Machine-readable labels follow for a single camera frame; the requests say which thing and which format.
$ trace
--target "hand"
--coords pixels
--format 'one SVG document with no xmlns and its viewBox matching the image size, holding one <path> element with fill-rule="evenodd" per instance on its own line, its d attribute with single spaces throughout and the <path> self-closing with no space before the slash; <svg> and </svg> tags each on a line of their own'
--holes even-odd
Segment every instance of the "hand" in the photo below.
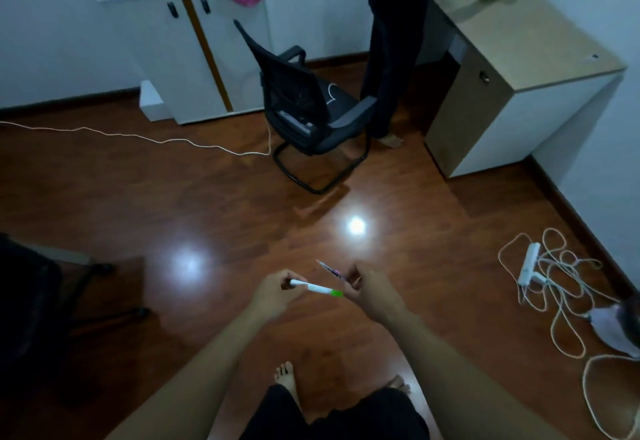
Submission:
<svg viewBox="0 0 640 440">
<path fill-rule="evenodd" d="M 280 270 L 267 275 L 253 292 L 249 307 L 252 307 L 266 320 L 275 319 L 287 309 L 290 302 L 296 300 L 308 290 L 306 285 L 290 288 L 289 280 L 292 278 L 307 281 L 307 279 L 291 270 Z"/>
<path fill-rule="evenodd" d="M 388 327 L 407 312 L 404 300 L 380 270 L 356 263 L 346 279 L 344 296 L 357 304 L 371 320 Z"/>
</svg>

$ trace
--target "laminate floor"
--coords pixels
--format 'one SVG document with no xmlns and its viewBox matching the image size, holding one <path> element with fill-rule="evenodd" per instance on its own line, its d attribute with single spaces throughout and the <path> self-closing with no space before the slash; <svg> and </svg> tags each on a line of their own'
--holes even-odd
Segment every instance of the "laminate floor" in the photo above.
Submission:
<svg viewBox="0 0 640 440">
<path fill-rule="evenodd" d="M 369 158 L 323 197 L 295 185 L 270 157 L 0 127 L 0 230 L 118 266 L 116 275 L 90 286 L 79 315 L 140 302 L 154 312 L 143 322 L 73 337 L 57 378 L 4 398 L 0 436 L 100 440 L 212 339 L 268 272 L 286 267 L 333 284 L 316 259 L 345 269 L 362 258 L 388 272 L 429 327 L 544 419 L 572 439 L 603 438 L 582 399 L 585 361 L 555 349 L 549 337 L 554 313 L 518 305 L 515 283 L 497 261 L 498 250 L 516 234 L 539 239 L 546 227 L 562 231 L 572 250 L 584 250 L 520 164 L 443 179 L 419 129 L 451 81 L 443 71 L 416 71 L 394 120 L 404 145 L 374 145 Z M 364 65 L 320 72 L 356 95 Z M 262 114 L 179 127 L 150 123 L 134 100 L 19 122 L 86 125 L 158 140 L 187 137 L 235 152 L 268 149 Z M 273 142 L 280 140 L 274 136 Z M 313 158 L 287 150 L 283 159 L 320 184 L 344 161 L 343 153 L 361 146 L 362 140 L 351 141 Z M 513 270 L 525 250 L 520 242 L 506 254 Z M 586 270 L 585 276 L 608 290 L 599 272 Z M 587 323 L 573 323 L 589 354 L 607 351 Z M 557 335 L 579 352 L 564 325 Z M 214 438 L 239 435 L 274 367 L 285 360 L 296 365 L 309 419 L 354 404 L 396 373 L 427 414 L 388 334 L 347 300 L 309 293 L 243 355 Z M 630 425 L 638 396 L 626 385 L 638 378 L 635 369 L 613 363 L 593 373 L 594 403 L 614 433 Z"/>
</svg>

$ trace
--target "white wall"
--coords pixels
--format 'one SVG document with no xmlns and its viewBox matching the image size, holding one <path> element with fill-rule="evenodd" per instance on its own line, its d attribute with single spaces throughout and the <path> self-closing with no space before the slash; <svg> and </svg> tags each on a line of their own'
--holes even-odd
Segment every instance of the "white wall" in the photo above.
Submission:
<svg viewBox="0 0 640 440">
<path fill-rule="evenodd" d="M 95 0 L 2 0 L 0 108 L 140 84 Z"/>
<path fill-rule="evenodd" d="M 534 152 L 591 231 L 640 288 L 639 0 L 549 0 L 629 65 Z"/>
<path fill-rule="evenodd" d="M 367 0 L 266 0 L 275 52 L 293 45 L 322 58 L 369 50 L 373 16 Z"/>
</svg>

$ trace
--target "forearm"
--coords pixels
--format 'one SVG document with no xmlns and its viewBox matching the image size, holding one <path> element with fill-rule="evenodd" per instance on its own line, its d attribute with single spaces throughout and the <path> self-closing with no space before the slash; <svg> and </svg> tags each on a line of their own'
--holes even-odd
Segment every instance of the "forearm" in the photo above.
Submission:
<svg viewBox="0 0 640 440">
<path fill-rule="evenodd" d="M 385 327 L 412 367 L 445 440 L 566 440 L 438 338 L 417 315 L 403 313 Z"/>
<path fill-rule="evenodd" d="M 206 439 L 240 354 L 265 322 L 246 308 L 107 439 Z"/>
</svg>

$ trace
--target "white marker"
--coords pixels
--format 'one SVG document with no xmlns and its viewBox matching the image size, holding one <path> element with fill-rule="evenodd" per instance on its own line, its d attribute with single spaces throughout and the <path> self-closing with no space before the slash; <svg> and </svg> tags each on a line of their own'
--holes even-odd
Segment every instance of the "white marker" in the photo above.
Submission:
<svg viewBox="0 0 640 440">
<path fill-rule="evenodd" d="M 313 283 L 303 282 L 301 280 L 291 279 L 289 281 L 293 286 L 296 285 L 307 285 L 309 290 L 315 291 L 317 293 L 325 293 L 326 295 L 332 295 L 333 297 L 342 297 L 343 293 L 340 290 L 333 290 L 332 288 L 328 288 L 325 286 L 314 285 Z"/>
</svg>

